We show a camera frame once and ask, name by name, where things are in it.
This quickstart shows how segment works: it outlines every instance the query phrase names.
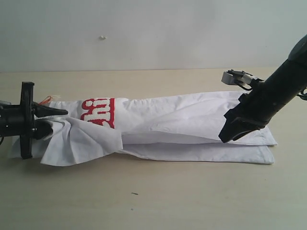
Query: white cloth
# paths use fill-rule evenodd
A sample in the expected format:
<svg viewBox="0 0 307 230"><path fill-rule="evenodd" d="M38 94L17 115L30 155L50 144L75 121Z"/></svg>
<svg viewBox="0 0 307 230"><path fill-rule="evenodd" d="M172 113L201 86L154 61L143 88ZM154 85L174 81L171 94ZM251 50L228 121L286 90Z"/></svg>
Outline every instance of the white cloth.
<svg viewBox="0 0 307 230"><path fill-rule="evenodd" d="M268 127L224 144L218 138L224 114L238 104L238 92L205 92L130 100L94 98L51 102L69 114L48 117L54 133L33 143L43 164L69 166L113 152L163 161L274 163L276 145ZM19 143L12 157L19 156Z"/></svg>

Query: white wall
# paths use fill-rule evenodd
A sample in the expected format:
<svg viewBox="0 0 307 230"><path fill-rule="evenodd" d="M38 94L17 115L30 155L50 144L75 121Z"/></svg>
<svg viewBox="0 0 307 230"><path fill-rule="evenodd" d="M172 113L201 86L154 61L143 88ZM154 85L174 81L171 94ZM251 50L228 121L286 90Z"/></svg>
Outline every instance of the white wall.
<svg viewBox="0 0 307 230"><path fill-rule="evenodd" d="M0 71L277 66L307 33L306 9L306 0L0 0Z"/></svg>

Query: beige table surface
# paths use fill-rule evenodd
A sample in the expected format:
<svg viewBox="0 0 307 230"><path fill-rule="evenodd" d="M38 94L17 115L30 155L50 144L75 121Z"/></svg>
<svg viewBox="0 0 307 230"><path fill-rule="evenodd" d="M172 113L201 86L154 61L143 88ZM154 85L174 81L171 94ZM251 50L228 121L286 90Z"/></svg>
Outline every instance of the beige table surface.
<svg viewBox="0 0 307 230"><path fill-rule="evenodd" d="M244 68L266 78L275 68ZM149 98L240 90L227 69L0 74L0 100ZM270 122L274 165L161 162L116 155L66 168L7 160L0 148L1 230L305 230L307 103L293 99Z"/></svg>

